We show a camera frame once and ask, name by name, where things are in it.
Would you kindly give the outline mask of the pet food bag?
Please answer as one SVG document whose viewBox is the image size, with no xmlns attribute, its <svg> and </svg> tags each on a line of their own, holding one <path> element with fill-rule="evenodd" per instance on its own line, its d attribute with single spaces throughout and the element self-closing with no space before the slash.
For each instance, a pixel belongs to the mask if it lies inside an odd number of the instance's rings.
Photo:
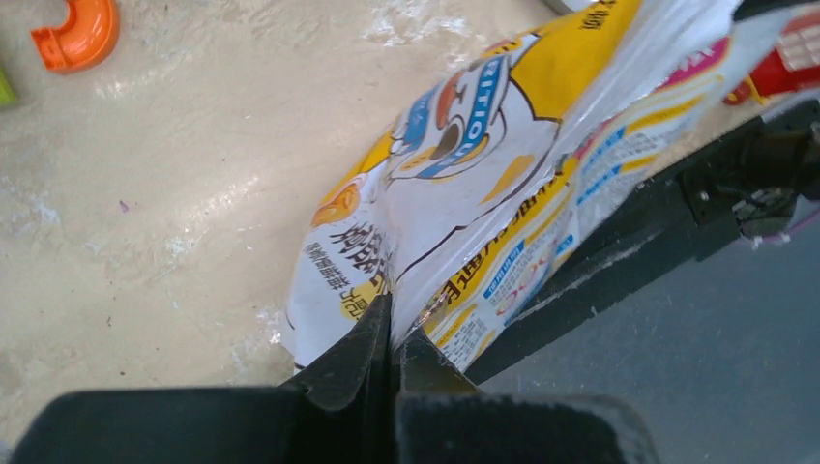
<svg viewBox="0 0 820 464">
<path fill-rule="evenodd" d="M 403 110 L 322 200 L 281 340 L 297 369 L 390 295 L 465 369 L 814 1 L 595 1 Z"/>
</svg>

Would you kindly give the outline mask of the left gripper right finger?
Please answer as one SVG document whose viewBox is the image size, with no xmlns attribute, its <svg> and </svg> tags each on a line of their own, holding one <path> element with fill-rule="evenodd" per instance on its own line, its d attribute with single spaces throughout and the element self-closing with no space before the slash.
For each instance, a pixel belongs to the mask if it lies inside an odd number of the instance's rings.
<svg viewBox="0 0 820 464">
<path fill-rule="evenodd" d="M 657 463 L 645 421 L 608 395 L 481 391 L 421 331 L 392 353 L 398 463 Z"/>
</svg>

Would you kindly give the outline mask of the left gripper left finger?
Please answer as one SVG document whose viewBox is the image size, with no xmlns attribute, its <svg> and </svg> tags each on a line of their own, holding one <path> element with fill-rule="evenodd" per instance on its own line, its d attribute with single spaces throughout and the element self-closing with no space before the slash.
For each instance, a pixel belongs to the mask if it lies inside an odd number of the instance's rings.
<svg viewBox="0 0 820 464">
<path fill-rule="evenodd" d="M 52 400 L 13 463 L 370 463 L 385 448 L 390 296 L 284 383 L 75 391 Z"/>
</svg>

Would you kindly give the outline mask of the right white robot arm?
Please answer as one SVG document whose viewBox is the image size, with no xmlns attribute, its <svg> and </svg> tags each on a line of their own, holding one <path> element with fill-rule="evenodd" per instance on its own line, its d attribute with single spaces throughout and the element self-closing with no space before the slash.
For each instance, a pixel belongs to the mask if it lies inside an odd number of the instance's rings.
<svg viewBox="0 0 820 464">
<path fill-rule="evenodd" d="M 784 245 L 819 221 L 819 95 L 778 102 L 687 159 L 676 177 L 698 230 Z"/>
</svg>

